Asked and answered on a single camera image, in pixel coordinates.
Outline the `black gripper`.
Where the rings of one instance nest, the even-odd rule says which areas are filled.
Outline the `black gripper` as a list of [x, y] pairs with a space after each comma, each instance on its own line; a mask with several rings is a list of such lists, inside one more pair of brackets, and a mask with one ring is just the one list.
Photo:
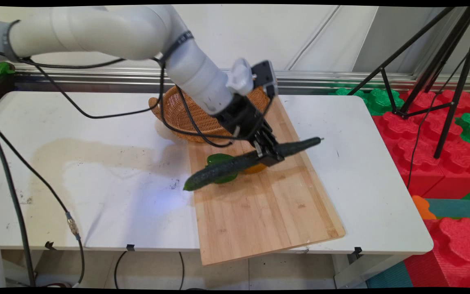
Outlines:
[[285, 157], [277, 151], [279, 143], [264, 118], [271, 104], [271, 101], [268, 102], [261, 111], [247, 96], [235, 94], [230, 104], [214, 115], [218, 123], [234, 138], [254, 143], [259, 163], [268, 167], [285, 160]]

